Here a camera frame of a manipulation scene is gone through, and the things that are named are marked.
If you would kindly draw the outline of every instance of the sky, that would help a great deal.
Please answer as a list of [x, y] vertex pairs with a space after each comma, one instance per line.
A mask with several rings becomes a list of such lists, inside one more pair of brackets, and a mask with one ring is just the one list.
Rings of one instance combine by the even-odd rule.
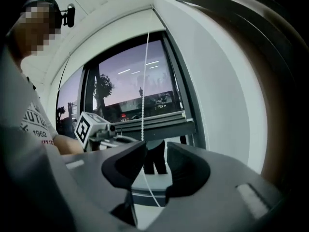
[[[139, 45], [99, 64], [100, 74], [108, 75], [115, 86], [111, 95], [104, 98], [106, 106], [140, 98], [139, 89], [143, 86], [145, 51], [146, 44]], [[160, 41], [149, 43], [147, 63], [150, 64], [146, 65], [145, 95], [171, 91], [168, 64]], [[60, 88], [57, 107], [64, 106], [66, 109], [61, 119], [69, 116], [68, 103], [77, 100], [82, 70], [82, 67], [77, 70]]]

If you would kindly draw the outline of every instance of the glass pane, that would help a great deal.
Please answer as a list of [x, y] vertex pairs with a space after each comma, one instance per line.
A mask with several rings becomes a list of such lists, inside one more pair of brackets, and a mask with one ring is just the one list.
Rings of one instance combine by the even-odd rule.
[[[93, 99], [98, 115], [110, 122], [141, 118], [145, 50], [142, 44], [99, 64]], [[147, 59], [144, 116], [181, 110], [161, 41], [149, 43]]]
[[77, 123], [77, 97], [83, 68], [77, 70], [60, 88], [57, 111], [56, 130], [60, 135], [76, 138], [74, 134]]

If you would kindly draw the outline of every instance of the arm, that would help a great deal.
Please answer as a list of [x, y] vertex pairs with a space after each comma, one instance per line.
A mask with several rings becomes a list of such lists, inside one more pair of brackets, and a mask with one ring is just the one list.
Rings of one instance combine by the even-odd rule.
[[58, 148], [61, 155], [80, 154], [84, 152], [78, 140], [63, 135], [54, 137], [54, 145]]

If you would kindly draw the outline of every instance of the window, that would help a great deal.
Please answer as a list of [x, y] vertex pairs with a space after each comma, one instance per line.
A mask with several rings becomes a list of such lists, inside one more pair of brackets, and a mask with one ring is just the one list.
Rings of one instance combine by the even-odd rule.
[[86, 106], [111, 123], [141, 118], [145, 92], [144, 116], [151, 117], [181, 111], [179, 91], [166, 58], [162, 41], [152, 37], [143, 90], [146, 40], [134, 47], [113, 49], [89, 63]]
[[76, 138], [77, 98], [83, 68], [77, 70], [60, 88], [56, 107], [56, 130], [60, 135]]

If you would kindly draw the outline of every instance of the white pull cord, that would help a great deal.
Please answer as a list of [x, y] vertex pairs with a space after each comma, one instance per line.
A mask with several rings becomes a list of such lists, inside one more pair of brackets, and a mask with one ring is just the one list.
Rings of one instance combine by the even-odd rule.
[[[153, 11], [150, 11], [150, 18], [149, 18], [149, 25], [148, 25], [148, 34], [147, 34], [147, 43], [146, 43], [146, 54], [145, 54], [145, 64], [144, 64], [144, 78], [143, 78], [143, 95], [141, 97], [141, 140], [144, 141], [144, 102], [145, 102], [145, 79], [146, 79], [146, 63], [147, 63], [147, 54], [148, 54], [148, 42], [149, 42], [149, 33], [150, 33], [150, 25], [151, 25], [151, 20], [152, 20], [152, 15], [153, 15]], [[155, 203], [157, 204], [157, 206], [161, 207], [158, 203], [158, 201], [156, 200], [153, 192], [150, 189], [150, 186], [148, 184], [145, 172], [142, 170], [145, 182], [146, 182], [146, 186], [151, 194], [151, 196], [153, 197]]]

